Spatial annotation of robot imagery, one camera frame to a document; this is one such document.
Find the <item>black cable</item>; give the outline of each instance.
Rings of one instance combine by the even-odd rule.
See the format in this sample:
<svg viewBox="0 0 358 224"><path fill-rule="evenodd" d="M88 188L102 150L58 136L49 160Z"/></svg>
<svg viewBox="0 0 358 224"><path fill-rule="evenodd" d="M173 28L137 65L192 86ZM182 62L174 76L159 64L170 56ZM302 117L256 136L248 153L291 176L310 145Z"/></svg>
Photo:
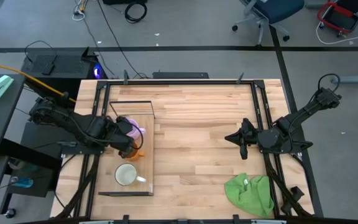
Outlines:
<svg viewBox="0 0 358 224"><path fill-rule="evenodd" d="M106 21L106 24L107 24L107 26L109 27L109 30L110 30L110 32L112 33L112 36L114 37L114 40L116 41L119 50L121 51L122 55L124 56L124 58L125 58L126 61L128 62L129 66L133 69L133 71L136 72L136 76L140 76L141 78L149 78L149 77L147 77L147 76L142 77L142 76L140 75L140 73L137 72L136 69L132 66L132 64L131 64L130 61L128 60L127 56L125 55L124 51L122 50L121 46L119 45L116 35L114 34L114 32L112 31L112 29L111 29L111 27L110 27L110 24L109 24L109 22L108 22L108 20L107 20L107 17L106 17L106 15L104 14L102 5L100 5L99 0L97 0L97 1L98 1L100 10L101 10L101 12L102 12L102 15L103 15L103 17L104 17L104 20Z"/></svg>
<svg viewBox="0 0 358 224"><path fill-rule="evenodd" d="M73 121L74 125L77 127L77 129L80 131L80 133L81 133L83 136L85 136L86 138L92 140L93 142L95 142L95 143L97 143L97 144L99 144L99 145L101 145L101 146L104 146L103 144L101 144L101 142L114 143L114 141L104 140L104 139L97 139L97 138L94 138L94 137L90 136L89 134L85 133L85 131L82 130L81 126L77 123L77 121L76 121L73 117L71 117L69 114L66 114L66 113L57 111L57 110L52 109L52 108L43 107L43 106L42 106L42 107L39 107L38 109L39 109L39 110L40 110L40 109L46 109L46 110L54 111L54 112L56 112L56 113L58 113L58 114L60 114L60 115L63 115L63 116L65 116L65 117L69 118L70 120Z"/></svg>
<svg viewBox="0 0 358 224"><path fill-rule="evenodd" d="M24 113L24 114L26 114L26 115L29 115L28 113L26 113L26 112L20 110L19 108L15 108L15 110L18 110L18 111L20 111L20 112L22 112L22 113Z"/></svg>
<svg viewBox="0 0 358 224"><path fill-rule="evenodd" d="M35 91L34 90L32 90L32 89L30 89L30 88L28 88L28 87L23 87L23 90L27 90L27 91L31 91L31 92L33 92L33 93L35 93Z"/></svg>
<svg viewBox="0 0 358 224"><path fill-rule="evenodd" d="M132 124L131 122L128 122L128 121L126 121L126 120L121 120L121 121L123 121L123 122L125 122L125 123L127 123L127 124L130 124L130 125L132 125L133 127L135 127L137 130L138 130L138 132L140 133L140 136L142 137L142 143L140 144L140 146L139 147L133 147L134 149L141 149L141 147L143 146L143 134L142 134L142 131L140 131L140 129L136 126L136 125L134 125L134 124Z"/></svg>
<svg viewBox="0 0 358 224"><path fill-rule="evenodd" d="M117 77L116 74L114 74L114 72L111 71L111 69L107 66L106 62L104 61L102 52L99 50L98 43L96 43L96 40L95 40L93 34L91 33L91 30L90 30L90 27L88 26L88 23L86 22L85 19L83 19L83 20L84 20L84 23L85 23L85 25L86 25L86 28L87 28L89 34L91 35L91 37L92 37L92 39L93 39L93 42L94 42L94 44L95 44L95 46L96 46L96 49L98 50L98 52L99 52L99 54L100 54L100 57L102 58L102 62L103 62L104 67L107 68L107 70L108 70L113 76L115 76L115 78L116 78L116 77Z"/></svg>
<svg viewBox="0 0 358 224"><path fill-rule="evenodd" d="M55 50L51 45L49 45L48 43L46 43L46 42L43 41L43 40L37 40L37 41L34 41L33 43L27 45L27 46L24 48L25 57L28 58L31 63L34 62L33 60L31 60L31 58L30 58L29 55L27 54L27 48L30 47L31 45L33 45L33 44L35 44L35 43L39 43L39 42L48 45L48 46L55 52L55 58L54 58L54 59L52 60L52 62L51 62L51 63L53 63L53 61L54 61L54 60L56 59L56 57L57 57L57 52L56 52L56 50Z"/></svg>
<svg viewBox="0 0 358 224"><path fill-rule="evenodd" d="M130 16L130 15L128 14L128 12L129 12L129 10L131 9L131 7L134 6L134 5L136 5L136 4L142 6L143 9L144 9L143 15L140 16L139 18L133 18L132 16ZM146 4L144 4L144 3L142 3L142 2L132 2L132 3L130 3L130 4L126 7L125 12L124 12L125 19L126 19L126 21L127 21L128 23L130 23L130 24L135 24L135 23L140 22L140 21L146 16L146 14L147 14L147 6L146 6Z"/></svg>
<svg viewBox="0 0 358 224"><path fill-rule="evenodd" d="M76 155L72 155L69 159L66 160L65 163L63 163L63 165L61 166L60 170L63 169L63 167L67 164L67 162L69 162L70 160L72 160ZM62 201L59 199L59 197L57 197L56 191L53 192L55 194L55 197L57 199L57 201L59 202L59 204L63 207L63 209L66 208L66 206L64 206L64 204L62 203Z"/></svg>
<svg viewBox="0 0 358 224"><path fill-rule="evenodd" d="M36 179L41 179L41 178L44 178L44 177L48 177L50 176L51 174L48 174L48 175L43 175L43 176L39 176L39 177L34 177L33 180L36 180ZM21 183L21 182L25 182L25 181L28 181L28 179L24 179L22 181L18 181L18 182L14 182L14 183L9 183L7 185L3 185L2 187L0 187L0 189L3 189L4 187L8 187L12 184L17 184L17 183Z"/></svg>
<svg viewBox="0 0 358 224"><path fill-rule="evenodd" d="M333 90L333 92L335 92L335 91L339 88L339 86L340 86L340 84L341 84L341 77L339 77L339 75L336 75L336 74L334 74L334 73L329 73L329 74L323 75L323 76L320 77L320 79L318 80L318 83L317 83L317 91L311 96L311 98L310 98L308 104L320 93L320 91L321 91L321 90L320 90L321 80L322 80L323 78L325 78L325 77L328 77L328 76L335 76L335 77L337 78L337 83L336 83L336 86L335 86L335 89ZM294 118L294 120L292 120L292 122L290 123L290 125L289 125L289 127L288 127L288 138L289 138L290 144L291 144L291 149L290 149L290 151L292 151L292 149L293 149L293 141L292 141L292 137L291 137L291 127L293 127L294 122L295 122L300 116L304 115L305 113L306 113L306 111L300 113L296 118Z"/></svg>
<svg viewBox="0 0 358 224"><path fill-rule="evenodd" d="M319 80L318 80L318 84L317 84L317 90L320 90L320 83L321 83L321 80L327 76L335 76L337 79L338 79L338 82L336 83L336 86L335 86L335 89L333 90L333 92L335 92L338 88L339 88L339 85L341 84L341 77L339 77L339 75L336 75L336 74L333 74L333 73L330 73L330 74L325 74L323 75Z"/></svg>
<svg viewBox="0 0 358 224"><path fill-rule="evenodd" d="M38 149L38 148L41 148L41 147L50 146L50 145L56 144L56 143L58 143L58 142L60 142L60 141L50 142L50 143L47 143L47 144L43 144L43 145L41 145L41 146L33 147L32 149Z"/></svg>
<svg viewBox="0 0 358 224"><path fill-rule="evenodd" d="M146 74L144 74L142 72L139 72L138 74L136 74L132 79L136 78L136 76L139 76L140 79L150 79L150 77L148 77Z"/></svg>
<svg viewBox="0 0 358 224"><path fill-rule="evenodd" d="M310 194L310 200L313 203L313 191L311 190L311 183L310 183L310 178L309 178L309 173L308 170L306 169L305 165L303 164L303 161L301 159L299 159L299 157L297 155L291 154L291 156L298 161L298 163L302 166L304 172L305 172L305 176L306 176L306 182L308 184L308 188L309 188L309 194Z"/></svg>

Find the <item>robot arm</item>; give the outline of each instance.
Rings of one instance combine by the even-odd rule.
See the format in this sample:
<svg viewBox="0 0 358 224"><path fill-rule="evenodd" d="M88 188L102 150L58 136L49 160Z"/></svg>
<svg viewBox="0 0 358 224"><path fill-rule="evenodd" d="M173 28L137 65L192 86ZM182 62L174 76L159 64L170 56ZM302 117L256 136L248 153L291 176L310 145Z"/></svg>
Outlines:
<svg viewBox="0 0 358 224"><path fill-rule="evenodd" d="M48 98L38 98L30 110L30 121L35 124L55 125L75 135L89 149L103 151L108 145L119 150L121 157L136 151L134 140L126 136L132 125L123 117L114 122L110 117L80 115L58 106Z"/></svg>
<svg viewBox="0 0 358 224"><path fill-rule="evenodd" d="M330 89L320 88L312 100L293 114L281 117L268 130L256 130L252 123L244 118L238 132L228 135L225 140L240 146L242 159L247 159L247 145L258 144L261 152L283 154L301 152L313 145L308 141L293 141L291 135L298 131L302 122L320 110L336 108L342 97Z"/></svg>

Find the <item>green towel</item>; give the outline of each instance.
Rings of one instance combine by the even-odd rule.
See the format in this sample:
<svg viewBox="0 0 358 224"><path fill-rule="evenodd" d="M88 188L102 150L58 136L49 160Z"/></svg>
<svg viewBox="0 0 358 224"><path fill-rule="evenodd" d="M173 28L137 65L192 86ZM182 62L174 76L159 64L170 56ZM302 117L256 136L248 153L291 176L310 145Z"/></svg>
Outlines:
<svg viewBox="0 0 358 224"><path fill-rule="evenodd" d="M248 181L247 174L240 174L226 182L224 189L229 201L241 210L260 217L269 217L273 209L269 177L255 177Z"/></svg>

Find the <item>orange object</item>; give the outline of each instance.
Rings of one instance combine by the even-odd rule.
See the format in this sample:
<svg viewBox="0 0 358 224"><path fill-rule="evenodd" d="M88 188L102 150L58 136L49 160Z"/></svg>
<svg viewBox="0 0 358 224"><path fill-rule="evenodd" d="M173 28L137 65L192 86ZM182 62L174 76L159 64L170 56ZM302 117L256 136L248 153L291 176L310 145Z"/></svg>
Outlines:
<svg viewBox="0 0 358 224"><path fill-rule="evenodd" d="M133 161L138 160L140 157L144 157L144 152L142 152L140 150L136 150L135 155L133 155L132 157L126 158L126 160L133 162Z"/></svg>

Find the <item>concrete floor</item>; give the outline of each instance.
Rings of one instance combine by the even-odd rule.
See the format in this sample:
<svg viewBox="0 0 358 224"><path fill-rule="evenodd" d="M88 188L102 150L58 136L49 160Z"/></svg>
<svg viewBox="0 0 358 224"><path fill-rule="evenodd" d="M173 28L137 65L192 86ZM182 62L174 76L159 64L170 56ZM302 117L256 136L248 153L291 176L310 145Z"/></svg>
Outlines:
<svg viewBox="0 0 358 224"><path fill-rule="evenodd" d="M86 47L94 43L84 22L71 19L74 1L10 0L0 9L0 49L23 48L44 40L52 47ZM123 47L144 46L253 46L258 38L255 24L239 26L234 33L231 26L242 19L239 1L222 0L150 0L149 13L138 24L128 24L123 15L102 4L110 25ZM318 42L315 29L316 11L303 9L282 21L291 32L284 47L326 47ZM98 3L89 0L86 21L100 41L100 47L116 47L100 13ZM319 30L326 42L337 41L329 29ZM348 37L358 36L358 28ZM265 30L263 46L273 46L272 36ZM335 47L358 47L358 40L343 42ZM42 44L33 47L46 47ZM122 76L126 69L135 73L120 52L103 52L112 71ZM155 51L128 52L128 59L139 71L152 72L208 72L211 78L282 78L276 52L217 50L217 51ZM23 53L0 53L0 64L21 68ZM317 81L326 73L358 75L357 52L283 52L295 102L301 108L317 88ZM0 73L11 73L0 69ZM358 219L358 85L342 85L343 96L339 108L316 114L304 125L306 140L314 142L309 149L311 165L325 217ZM37 96L23 91L17 105L28 111ZM6 137L20 142L28 116L15 111ZM0 201L4 189L0 190ZM46 198L16 195L11 207L18 210L15 218L7 220L0 215L0 223L20 223L47 219L53 195Z"/></svg>

